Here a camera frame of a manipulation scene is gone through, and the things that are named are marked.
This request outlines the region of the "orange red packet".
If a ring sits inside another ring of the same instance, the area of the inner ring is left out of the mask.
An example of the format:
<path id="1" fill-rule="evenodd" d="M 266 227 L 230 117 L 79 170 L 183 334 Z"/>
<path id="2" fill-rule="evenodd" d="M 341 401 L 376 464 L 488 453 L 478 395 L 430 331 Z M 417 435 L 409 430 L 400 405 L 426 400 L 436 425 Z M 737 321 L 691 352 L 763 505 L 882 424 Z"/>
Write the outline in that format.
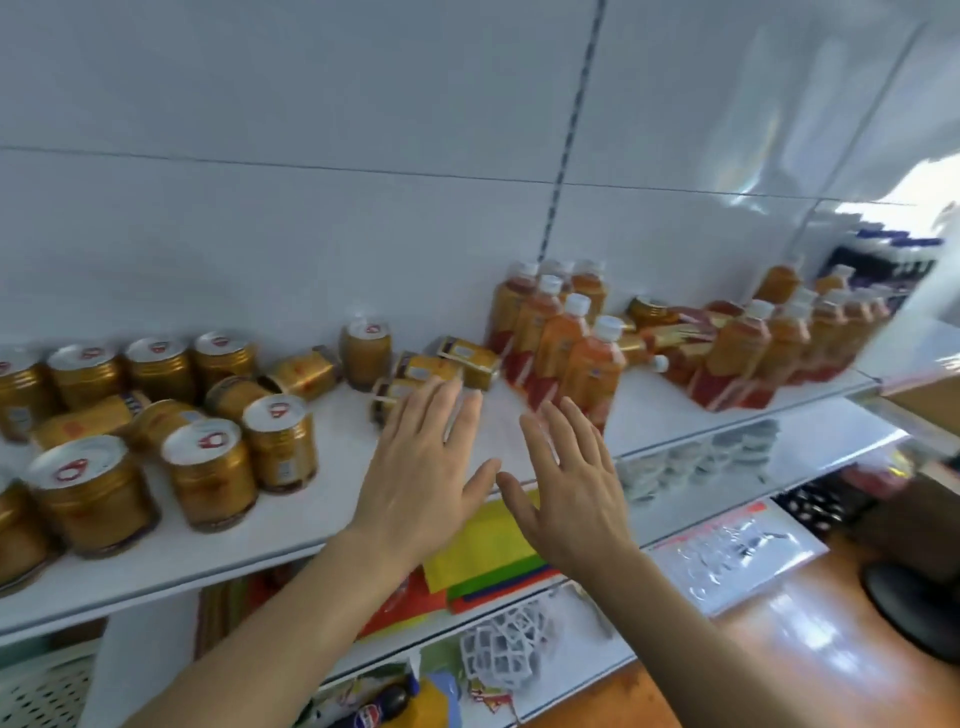
<path id="1" fill-rule="evenodd" d="M 424 569 L 419 566 L 370 618 L 358 633 L 356 641 L 420 624 L 430 615 L 445 611 L 447 606 L 447 590 L 432 591 Z"/>

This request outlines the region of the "white plastic grid holder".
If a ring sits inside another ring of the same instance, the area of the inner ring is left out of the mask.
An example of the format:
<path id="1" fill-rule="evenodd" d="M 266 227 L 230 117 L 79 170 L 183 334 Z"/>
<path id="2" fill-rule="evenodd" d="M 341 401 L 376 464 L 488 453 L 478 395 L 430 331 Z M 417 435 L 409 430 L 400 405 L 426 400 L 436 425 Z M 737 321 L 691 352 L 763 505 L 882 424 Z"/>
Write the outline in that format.
<path id="1" fill-rule="evenodd" d="M 549 597 L 526 602 L 465 630 L 458 645 L 467 684 L 500 693 L 531 685 L 560 634 L 557 610 Z"/>

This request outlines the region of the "yellow packet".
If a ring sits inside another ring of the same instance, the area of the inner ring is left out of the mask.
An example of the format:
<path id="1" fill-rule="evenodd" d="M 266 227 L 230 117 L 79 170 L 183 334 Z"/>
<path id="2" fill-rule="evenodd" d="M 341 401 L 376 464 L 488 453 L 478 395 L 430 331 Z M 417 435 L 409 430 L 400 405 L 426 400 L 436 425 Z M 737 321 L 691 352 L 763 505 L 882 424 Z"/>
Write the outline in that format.
<path id="1" fill-rule="evenodd" d="M 460 706 L 461 689 L 448 670 L 426 672 L 418 692 L 394 722 L 394 728 L 464 728 Z"/>

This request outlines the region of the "brown cardboard box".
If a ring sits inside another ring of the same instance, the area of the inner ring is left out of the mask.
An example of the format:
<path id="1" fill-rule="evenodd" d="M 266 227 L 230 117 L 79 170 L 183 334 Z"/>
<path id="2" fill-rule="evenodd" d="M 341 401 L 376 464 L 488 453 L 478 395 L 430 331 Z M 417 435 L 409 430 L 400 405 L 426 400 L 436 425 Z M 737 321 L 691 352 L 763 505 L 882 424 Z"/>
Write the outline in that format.
<path id="1" fill-rule="evenodd" d="M 960 438 L 960 373 L 891 394 L 883 398 Z"/>

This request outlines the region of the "person's left hand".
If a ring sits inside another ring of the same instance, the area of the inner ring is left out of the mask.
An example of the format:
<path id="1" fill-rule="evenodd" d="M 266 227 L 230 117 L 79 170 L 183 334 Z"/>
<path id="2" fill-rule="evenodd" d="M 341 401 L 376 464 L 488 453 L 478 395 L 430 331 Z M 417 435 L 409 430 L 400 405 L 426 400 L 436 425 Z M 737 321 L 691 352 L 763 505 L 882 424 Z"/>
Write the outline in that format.
<path id="1" fill-rule="evenodd" d="M 461 530 L 484 394 L 433 376 L 392 408 L 367 468 L 349 526 L 402 575 Z"/>

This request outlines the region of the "clear plastic packets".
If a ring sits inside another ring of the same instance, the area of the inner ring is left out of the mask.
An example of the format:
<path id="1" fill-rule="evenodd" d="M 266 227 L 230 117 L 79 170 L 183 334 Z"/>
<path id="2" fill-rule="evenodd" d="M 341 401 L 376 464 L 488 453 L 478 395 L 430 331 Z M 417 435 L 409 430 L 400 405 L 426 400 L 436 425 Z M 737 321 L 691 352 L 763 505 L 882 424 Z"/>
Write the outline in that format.
<path id="1" fill-rule="evenodd" d="M 709 618 L 828 552 L 822 540 L 771 498 L 645 548 L 674 588 Z"/>

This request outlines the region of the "row of small black bottles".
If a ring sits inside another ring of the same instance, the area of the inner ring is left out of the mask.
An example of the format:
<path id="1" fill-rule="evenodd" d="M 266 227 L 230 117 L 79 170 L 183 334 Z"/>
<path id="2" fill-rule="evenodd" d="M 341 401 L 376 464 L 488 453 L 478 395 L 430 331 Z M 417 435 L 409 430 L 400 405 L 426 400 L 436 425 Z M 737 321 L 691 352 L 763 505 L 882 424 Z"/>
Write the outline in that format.
<path id="1" fill-rule="evenodd" d="M 824 541 L 849 520 L 851 507 L 841 485 L 819 478 L 782 491 L 774 503 L 818 539 Z"/>

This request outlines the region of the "white perforated basket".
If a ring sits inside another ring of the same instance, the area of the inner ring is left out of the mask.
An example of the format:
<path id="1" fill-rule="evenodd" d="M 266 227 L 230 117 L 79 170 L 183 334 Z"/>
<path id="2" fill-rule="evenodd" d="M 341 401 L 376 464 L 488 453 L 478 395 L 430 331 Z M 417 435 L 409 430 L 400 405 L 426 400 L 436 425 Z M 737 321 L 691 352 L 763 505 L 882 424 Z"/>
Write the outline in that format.
<path id="1" fill-rule="evenodd" d="M 79 728 L 100 640 L 0 670 L 0 728 Z"/>

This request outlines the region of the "row of orange juice bottles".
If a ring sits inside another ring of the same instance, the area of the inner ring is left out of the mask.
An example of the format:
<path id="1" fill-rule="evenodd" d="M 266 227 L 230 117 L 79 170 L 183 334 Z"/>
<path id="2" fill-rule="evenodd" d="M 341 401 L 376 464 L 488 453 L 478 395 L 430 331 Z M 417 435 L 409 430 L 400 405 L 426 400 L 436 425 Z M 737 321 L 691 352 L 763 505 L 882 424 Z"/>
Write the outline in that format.
<path id="1" fill-rule="evenodd" d="M 830 383 L 846 373 L 891 318 L 885 286 L 852 288 L 838 264 L 812 288 L 760 289 L 717 329 L 685 385 L 709 412 L 764 410 L 789 386 Z"/>
<path id="2" fill-rule="evenodd" d="M 564 285 L 540 264 L 513 265 L 495 289 L 487 342 L 532 412 L 567 399 L 603 433 L 626 367 L 620 321 L 600 316 L 591 328 L 592 300 L 578 293 L 560 299 Z"/>

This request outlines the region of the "person's left forearm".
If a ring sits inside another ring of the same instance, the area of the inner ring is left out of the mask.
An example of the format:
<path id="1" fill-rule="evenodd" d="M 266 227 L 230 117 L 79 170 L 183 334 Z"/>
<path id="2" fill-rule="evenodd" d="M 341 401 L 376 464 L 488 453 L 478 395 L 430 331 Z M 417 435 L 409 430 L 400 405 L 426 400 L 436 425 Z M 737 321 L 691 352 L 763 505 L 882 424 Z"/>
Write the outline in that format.
<path id="1" fill-rule="evenodd" d="M 426 528 L 343 529 L 123 728 L 290 728 L 374 613 L 436 547 Z"/>

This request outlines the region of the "dark bottle with blue label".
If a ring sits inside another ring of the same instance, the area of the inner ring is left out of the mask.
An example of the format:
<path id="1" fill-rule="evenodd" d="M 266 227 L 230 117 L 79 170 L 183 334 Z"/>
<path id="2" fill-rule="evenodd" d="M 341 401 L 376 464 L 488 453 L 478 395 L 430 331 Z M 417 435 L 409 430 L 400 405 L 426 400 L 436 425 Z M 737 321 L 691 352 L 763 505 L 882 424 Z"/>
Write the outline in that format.
<path id="1" fill-rule="evenodd" d="M 347 717 L 342 728 L 381 728 L 400 717 L 419 692 L 418 683 L 388 685 Z"/>

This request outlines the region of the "stack of coloured paper sheets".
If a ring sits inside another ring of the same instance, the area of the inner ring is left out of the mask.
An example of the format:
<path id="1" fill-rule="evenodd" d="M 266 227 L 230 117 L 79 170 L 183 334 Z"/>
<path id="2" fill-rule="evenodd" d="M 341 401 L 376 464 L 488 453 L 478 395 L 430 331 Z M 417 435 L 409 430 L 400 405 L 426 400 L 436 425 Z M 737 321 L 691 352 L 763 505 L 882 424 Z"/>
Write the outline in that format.
<path id="1" fill-rule="evenodd" d="M 423 563 L 428 591 L 453 614 L 472 611 L 552 577 L 503 500 L 485 503 L 450 543 Z"/>

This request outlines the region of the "person's right forearm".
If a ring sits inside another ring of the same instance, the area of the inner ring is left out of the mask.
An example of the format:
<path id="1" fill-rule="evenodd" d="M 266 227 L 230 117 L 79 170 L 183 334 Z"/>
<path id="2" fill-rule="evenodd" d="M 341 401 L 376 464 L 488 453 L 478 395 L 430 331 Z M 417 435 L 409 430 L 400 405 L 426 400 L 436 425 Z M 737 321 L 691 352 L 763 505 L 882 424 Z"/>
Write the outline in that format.
<path id="1" fill-rule="evenodd" d="M 682 728 L 810 728 L 810 718 L 635 546 L 563 564 L 654 680 Z"/>

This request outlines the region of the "row of dark blue-capped bottles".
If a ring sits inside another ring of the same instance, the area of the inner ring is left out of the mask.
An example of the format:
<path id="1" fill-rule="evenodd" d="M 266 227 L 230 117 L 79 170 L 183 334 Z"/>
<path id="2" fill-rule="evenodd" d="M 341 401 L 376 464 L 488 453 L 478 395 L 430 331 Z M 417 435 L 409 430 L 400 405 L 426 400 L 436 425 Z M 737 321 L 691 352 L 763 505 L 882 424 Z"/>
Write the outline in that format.
<path id="1" fill-rule="evenodd" d="M 945 249 L 944 237 L 919 237 L 907 230 L 885 226 L 860 227 L 845 233 L 830 251 L 817 278 L 833 273 L 837 266 L 850 270 L 846 285 L 851 289 L 874 285 L 894 291 L 910 288 L 929 274 Z"/>

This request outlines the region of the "person's right hand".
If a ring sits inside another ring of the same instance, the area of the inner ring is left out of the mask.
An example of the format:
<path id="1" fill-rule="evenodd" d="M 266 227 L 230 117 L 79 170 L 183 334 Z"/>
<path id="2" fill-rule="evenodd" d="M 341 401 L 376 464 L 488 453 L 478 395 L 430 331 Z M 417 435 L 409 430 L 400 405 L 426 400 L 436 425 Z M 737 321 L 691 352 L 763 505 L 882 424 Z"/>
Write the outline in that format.
<path id="1" fill-rule="evenodd" d="M 638 550 L 615 463 L 601 433 L 574 403 L 546 402 L 541 412 L 543 421 L 520 418 L 539 497 L 538 543 L 530 546 L 566 577 L 596 591 L 612 584 L 618 564 Z"/>

